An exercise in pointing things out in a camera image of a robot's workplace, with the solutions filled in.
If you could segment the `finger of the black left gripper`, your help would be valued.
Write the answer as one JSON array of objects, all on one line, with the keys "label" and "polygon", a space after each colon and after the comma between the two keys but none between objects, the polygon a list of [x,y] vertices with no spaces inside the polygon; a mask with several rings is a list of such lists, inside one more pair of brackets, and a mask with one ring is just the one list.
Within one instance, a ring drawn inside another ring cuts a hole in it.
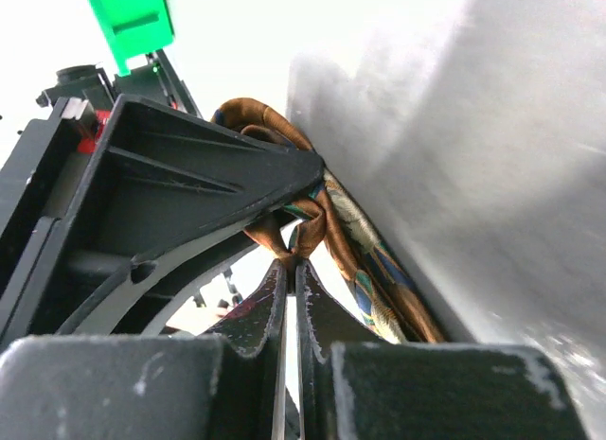
[{"label": "finger of the black left gripper", "polygon": [[314,187],[312,151],[138,96],[33,120],[1,170],[1,332],[112,332],[153,287]]}]

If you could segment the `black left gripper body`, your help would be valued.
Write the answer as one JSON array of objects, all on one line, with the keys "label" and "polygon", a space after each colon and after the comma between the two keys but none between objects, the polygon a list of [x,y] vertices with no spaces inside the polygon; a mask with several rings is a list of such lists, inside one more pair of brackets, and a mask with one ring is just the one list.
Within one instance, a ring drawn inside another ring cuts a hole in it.
[{"label": "black left gripper body", "polygon": [[139,185],[201,193],[203,175],[163,162],[152,143],[174,150],[199,113],[166,54],[157,50],[130,75],[108,79],[92,65],[65,68],[38,103],[51,110],[22,130],[1,169],[1,229],[30,232],[78,204],[103,217],[115,196]]}]

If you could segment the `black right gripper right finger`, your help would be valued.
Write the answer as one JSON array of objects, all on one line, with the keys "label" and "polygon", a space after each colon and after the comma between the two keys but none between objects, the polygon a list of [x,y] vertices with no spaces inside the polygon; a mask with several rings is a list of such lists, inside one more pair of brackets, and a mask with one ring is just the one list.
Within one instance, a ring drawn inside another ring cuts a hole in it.
[{"label": "black right gripper right finger", "polygon": [[308,261],[294,274],[306,439],[583,439],[553,364],[536,349],[392,344],[351,316]]}]

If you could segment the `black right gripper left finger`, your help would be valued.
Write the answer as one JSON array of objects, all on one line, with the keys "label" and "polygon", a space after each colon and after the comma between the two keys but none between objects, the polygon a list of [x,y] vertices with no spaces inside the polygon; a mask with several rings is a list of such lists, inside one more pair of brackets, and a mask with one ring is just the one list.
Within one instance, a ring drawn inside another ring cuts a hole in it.
[{"label": "black right gripper left finger", "polygon": [[206,334],[39,336],[1,356],[5,439],[281,439],[288,275]]}]

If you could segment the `orange blue leaf-pattern tie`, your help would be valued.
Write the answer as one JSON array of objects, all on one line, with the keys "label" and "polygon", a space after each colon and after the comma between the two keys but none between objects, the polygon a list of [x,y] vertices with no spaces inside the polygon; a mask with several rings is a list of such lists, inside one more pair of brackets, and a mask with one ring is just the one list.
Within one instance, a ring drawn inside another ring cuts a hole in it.
[{"label": "orange blue leaf-pattern tie", "polygon": [[446,342],[411,276],[329,170],[311,192],[286,209],[300,220],[290,240],[281,238],[270,219],[248,227],[247,236],[286,265],[310,257],[319,244],[325,245],[368,329],[391,343]]}]

